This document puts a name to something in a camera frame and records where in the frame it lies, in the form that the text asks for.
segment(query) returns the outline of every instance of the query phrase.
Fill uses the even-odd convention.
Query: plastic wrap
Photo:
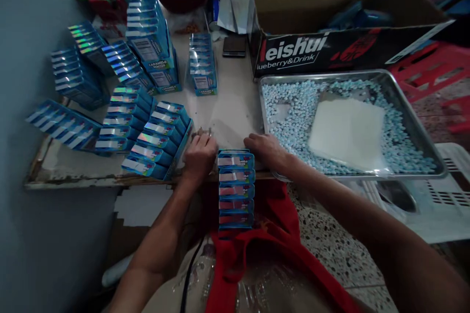
[[[199,7],[194,11],[181,15],[167,12],[166,18],[170,33],[191,34],[207,30],[204,7]]]
[[[385,110],[323,92],[308,148],[316,155],[364,173],[391,174],[381,150]]]

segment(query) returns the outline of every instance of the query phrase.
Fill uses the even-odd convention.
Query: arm
[[[181,181],[152,224],[124,273],[110,305],[110,313],[140,313],[163,284],[163,271],[175,254],[191,198],[211,171],[217,142],[196,136],[185,154]]]
[[[314,194],[364,244],[400,312],[468,312],[469,286],[404,224],[287,153],[272,135],[251,134],[245,145],[266,166]]]

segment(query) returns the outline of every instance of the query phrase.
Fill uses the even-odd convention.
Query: nutrition label
[[[195,77],[194,83],[197,89],[209,89],[209,80],[207,77]]]
[[[155,51],[154,47],[148,39],[134,39],[132,40],[132,44],[134,44],[134,47],[139,52],[139,55],[142,60],[156,61],[159,59],[157,52]]]
[[[166,87],[170,85],[165,72],[150,72],[150,76],[154,79],[157,87]]]

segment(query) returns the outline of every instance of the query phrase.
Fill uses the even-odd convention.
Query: black cable
[[[201,249],[203,241],[204,241],[204,236],[202,237],[201,242],[199,242],[199,245],[197,246],[196,251],[192,255],[191,261],[189,263],[188,271],[186,272],[185,287],[183,288],[183,297],[181,298],[180,313],[186,313],[186,297],[188,296],[189,278],[191,277],[192,265],[194,264],[194,260],[196,259],[197,253]]]

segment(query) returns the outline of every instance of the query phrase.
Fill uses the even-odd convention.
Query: stack of candy boxes
[[[217,77],[210,33],[191,34],[188,70],[197,96],[216,95]]]
[[[136,56],[124,41],[104,46],[102,51],[121,84],[141,85],[146,92],[155,88],[153,81],[144,72]]]
[[[42,132],[71,149],[94,153],[94,144],[102,125],[53,100],[46,100],[26,118]],[[109,153],[97,153],[108,156]]]
[[[155,85],[152,95],[181,91],[176,51],[158,0],[129,0],[126,38]]]
[[[50,54],[55,75],[55,90],[92,111],[109,103],[109,92],[102,84],[103,75],[86,63],[75,47]]]
[[[171,179],[192,125],[183,105],[160,101],[123,161],[122,168],[159,180]]]
[[[155,100],[142,86],[117,86],[111,96],[96,150],[128,153],[150,116]]]
[[[247,149],[222,149],[219,168],[219,237],[230,238],[253,226],[255,157]]]
[[[106,46],[107,43],[98,34],[96,29],[93,28],[90,21],[70,26],[69,31],[75,40],[80,54],[92,62],[102,72],[104,77],[113,76],[113,70],[101,51],[101,48]]]

